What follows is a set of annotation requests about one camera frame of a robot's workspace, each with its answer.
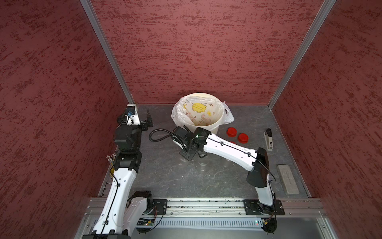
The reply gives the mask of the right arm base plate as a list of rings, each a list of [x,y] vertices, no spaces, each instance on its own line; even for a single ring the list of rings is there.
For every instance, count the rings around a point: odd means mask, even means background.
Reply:
[[[281,200],[274,200],[272,206],[259,203],[259,200],[243,200],[244,209],[247,216],[283,216],[284,207]]]

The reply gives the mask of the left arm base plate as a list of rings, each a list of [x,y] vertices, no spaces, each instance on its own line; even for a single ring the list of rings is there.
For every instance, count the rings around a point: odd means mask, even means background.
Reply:
[[[148,202],[148,207],[143,215],[166,215],[167,213],[167,199],[153,199]]]

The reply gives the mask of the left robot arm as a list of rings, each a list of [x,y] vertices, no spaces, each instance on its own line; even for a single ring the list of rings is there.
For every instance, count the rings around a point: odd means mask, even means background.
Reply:
[[[143,213],[153,207],[149,191],[129,196],[142,159],[141,134],[152,127],[152,119],[140,120],[137,106],[129,104],[117,122],[113,137],[117,153],[109,171],[111,190],[96,225],[84,239],[130,239]]]

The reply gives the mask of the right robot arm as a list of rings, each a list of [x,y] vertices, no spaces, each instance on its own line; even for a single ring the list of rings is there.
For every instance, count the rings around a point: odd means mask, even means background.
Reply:
[[[253,186],[258,195],[257,209],[262,215],[275,212],[275,196],[271,189],[269,160],[263,148],[248,149],[228,142],[212,132],[198,127],[190,131],[177,127],[173,131],[173,142],[181,147],[181,155],[188,161],[195,155],[204,157],[215,154],[244,168],[248,173],[246,181]]]

